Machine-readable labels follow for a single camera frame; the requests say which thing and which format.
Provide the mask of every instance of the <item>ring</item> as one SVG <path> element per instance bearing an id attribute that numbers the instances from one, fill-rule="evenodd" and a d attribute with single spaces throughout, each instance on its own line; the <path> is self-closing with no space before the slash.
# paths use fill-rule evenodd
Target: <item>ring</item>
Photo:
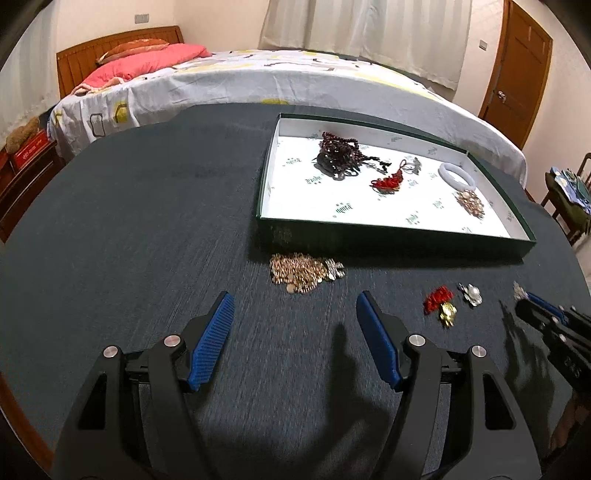
<path id="1" fill-rule="evenodd" d="M 455 174 L 459 175 L 463 178 L 466 183 L 462 183 L 461 181 L 456 181 L 452 178 L 449 174 L 450 172 L 454 172 Z M 469 175 L 466 170 L 462 170 L 462 168 L 454 165 L 453 163 L 442 163 L 439 166 L 439 176 L 453 189 L 456 189 L 458 192 L 464 192 L 468 190 L 469 192 L 473 192 L 476 190 L 476 182 L 474 179 Z"/>

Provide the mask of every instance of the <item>pillow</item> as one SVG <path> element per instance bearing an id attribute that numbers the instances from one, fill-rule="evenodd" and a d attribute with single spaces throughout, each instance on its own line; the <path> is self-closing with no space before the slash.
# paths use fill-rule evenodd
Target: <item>pillow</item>
<path id="1" fill-rule="evenodd" d="M 101 58 L 96 59 L 98 65 L 104 65 L 110 61 L 122 59 L 136 53 L 143 53 L 145 51 L 162 50 L 170 45 L 167 41 L 159 38 L 140 38 L 139 40 L 132 40 L 115 48 L 110 49 Z"/>
<path id="2" fill-rule="evenodd" d="M 172 67 L 197 57 L 211 57 L 203 45 L 174 43 L 160 51 L 146 51 L 110 61 L 98 67 L 72 91 L 72 95 L 96 93 L 106 87 L 128 82 L 140 75 Z"/>

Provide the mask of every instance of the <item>dark gray tablecloth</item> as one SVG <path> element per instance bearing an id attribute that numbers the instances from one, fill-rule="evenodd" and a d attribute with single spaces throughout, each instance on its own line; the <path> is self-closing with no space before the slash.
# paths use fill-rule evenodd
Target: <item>dark gray tablecloth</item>
<path id="1" fill-rule="evenodd" d="M 268 255 L 254 241 L 259 177 L 281 111 L 390 124 L 320 108 L 196 106 L 94 142 L 39 195 L 0 258 L 0 368 L 33 426 L 55 447 L 105 345 L 150 346 L 228 290 L 235 324 L 213 382 L 190 400 L 222 477 L 367 478 L 398 402 L 355 319 L 356 296 L 369 289 L 438 346 L 485 346 L 546 453 L 570 388 L 539 335 L 512 315 L 512 284 L 591 312 L 560 228 L 491 167 L 538 238 L 522 264 L 339 258 L 344 280 L 290 296 L 269 281 Z M 479 286 L 484 304 L 457 301 L 456 326 L 444 330 L 422 302 L 458 282 Z"/>

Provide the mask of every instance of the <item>nightstand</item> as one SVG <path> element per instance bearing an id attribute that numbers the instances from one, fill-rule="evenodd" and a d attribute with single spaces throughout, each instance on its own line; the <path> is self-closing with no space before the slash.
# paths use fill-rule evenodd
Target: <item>nightstand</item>
<path id="1" fill-rule="evenodd" d="M 12 230 L 43 188 L 64 167 L 56 142 L 45 145 L 20 169 L 0 193 L 0 239 L 6 242 Z"/>

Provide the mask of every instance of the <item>tray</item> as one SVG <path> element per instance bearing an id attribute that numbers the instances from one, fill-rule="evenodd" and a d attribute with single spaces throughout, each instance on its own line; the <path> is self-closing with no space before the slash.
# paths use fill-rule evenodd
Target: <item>tray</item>
<path id="1" fill-rule="evenodd" d="M 356 138 L 365 155 L 392 162 L 388 175 L 404 159 L 417 158 L 421 170 L 404 172 L 394 194 L 371 188 L 372 180 L 386 175 L 367 165 L 357 176 L 333 180 L 316 165 L 324 131 Z M 439 176 L 441 162 L 458 165 L 474 178 L 484 204 L 482 219 L 470 215 Z M 263 242 L 285 251 L 522 258 L 535 244 L 485 164 L 466 150 L 410 129 L 321 116 L 279 116 L 256 215 Z"/>

